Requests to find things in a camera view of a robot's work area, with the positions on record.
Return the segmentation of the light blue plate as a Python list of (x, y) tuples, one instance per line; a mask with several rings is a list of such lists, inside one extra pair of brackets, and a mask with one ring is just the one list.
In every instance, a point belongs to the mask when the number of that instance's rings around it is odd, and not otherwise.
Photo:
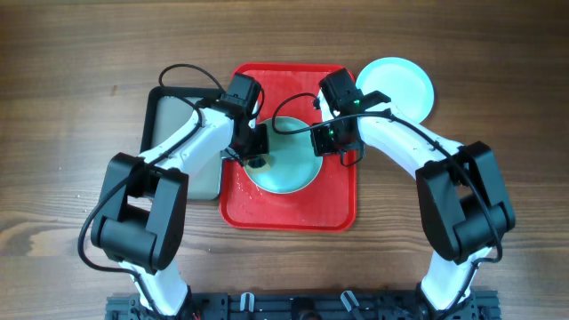
[(427, 73), (410, 60), (377, 59), (363, 68), (356, 87), (364, 94), (379, 91), (416, 123), (423, 122), (435, 105), (435, 89)]

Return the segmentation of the mint plate back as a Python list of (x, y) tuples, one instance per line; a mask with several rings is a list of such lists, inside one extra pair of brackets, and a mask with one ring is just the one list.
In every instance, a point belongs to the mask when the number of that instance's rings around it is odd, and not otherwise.
[(269, 153), (264, 156), (270, 164), (265, 172), (244, 171), (260, 189), (275, 194), (291, 194), (307, 187), (319, 174), (323, 158), (316, 156), (310, 132), (284, 135), (274, 132), (272, 120), (262, 122), (268, 127)]

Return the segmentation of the green yellow sponge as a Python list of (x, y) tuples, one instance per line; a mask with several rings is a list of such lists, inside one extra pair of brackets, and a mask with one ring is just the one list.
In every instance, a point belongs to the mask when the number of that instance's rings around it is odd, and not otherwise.
[(270, 169), (270, 164), (264, 156), (257, 156), (247, 160), (245, 169), (249, 172), (265, 172)]

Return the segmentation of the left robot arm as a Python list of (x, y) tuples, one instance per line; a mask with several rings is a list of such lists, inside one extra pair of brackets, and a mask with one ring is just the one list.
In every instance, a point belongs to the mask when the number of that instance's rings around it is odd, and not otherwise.
[(118, 153), (108, 163), (79, 239), (117, 262), (107, 271), (129, 275), (143, 311), (155, 319), (190, 316), (192, 293), (175, 260), (188, 185), (223, 150), (243, 160), (268, 153), (268, 127), (250, 122), (247, 111), (199, 108), (163, 142), (138, 156)]

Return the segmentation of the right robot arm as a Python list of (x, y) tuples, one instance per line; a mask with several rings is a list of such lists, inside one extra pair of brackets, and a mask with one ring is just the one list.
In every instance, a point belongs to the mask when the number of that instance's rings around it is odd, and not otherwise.
[(366, 107), (356, 100), (344, 109), (320, 109), (314, 130), (325, 144), (376, 148), (416, 182), (433, 255), (416, 290), (415, 317), (446, 319), (467, 308), (479, 267), (501, 261), (501, 240), (516, 223), (492, 150), (481, 141), (463, 145), (443, 138), (393, 103)]

